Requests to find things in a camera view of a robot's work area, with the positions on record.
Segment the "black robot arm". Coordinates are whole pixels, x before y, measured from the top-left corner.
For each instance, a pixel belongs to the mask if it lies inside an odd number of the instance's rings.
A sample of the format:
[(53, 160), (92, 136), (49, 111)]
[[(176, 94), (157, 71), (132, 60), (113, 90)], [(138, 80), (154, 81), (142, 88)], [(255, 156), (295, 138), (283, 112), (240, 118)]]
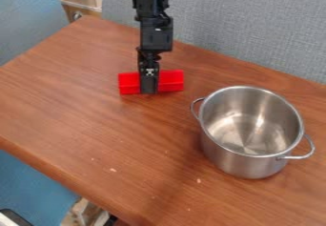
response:
[(158, 84), (158, 54), (173, 47), (173, 18), (165, 13), (169, 0), (132, 0), (134, 20), (140, 23), (137, 71), (140, 93), (156, 93)]

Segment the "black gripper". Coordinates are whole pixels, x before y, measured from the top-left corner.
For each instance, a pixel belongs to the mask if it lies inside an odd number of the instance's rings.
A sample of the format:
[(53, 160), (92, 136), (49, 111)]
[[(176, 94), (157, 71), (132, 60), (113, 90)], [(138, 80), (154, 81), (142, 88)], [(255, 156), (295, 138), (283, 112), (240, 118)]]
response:
[(173, 18), (140, 17), (140, 45), (136, 48), (140, 74), (140, 92), (156, 93), (158, 79), (158, 54), (173, 47)]

